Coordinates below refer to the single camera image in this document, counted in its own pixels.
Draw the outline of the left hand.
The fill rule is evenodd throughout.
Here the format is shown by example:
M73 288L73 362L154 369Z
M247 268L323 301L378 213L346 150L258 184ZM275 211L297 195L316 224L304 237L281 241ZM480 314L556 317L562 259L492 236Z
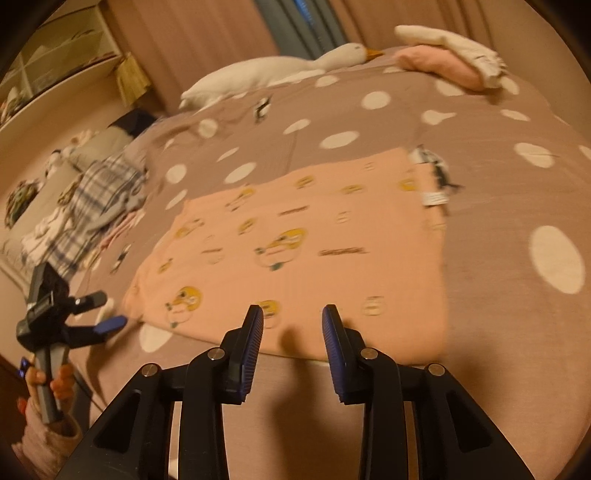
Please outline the left hand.
M49 381L43 371L31 366L26 371L24 380L29 392L29 397L24 400L20 398L18 400L18 408L25 416L26 420L29 420L33 415L39 415L39 386L48 386L53 394L56 404L61 407L63 416L66 417L70 414L72 402L74 399L74 367L67 363L62 365L57 375Z

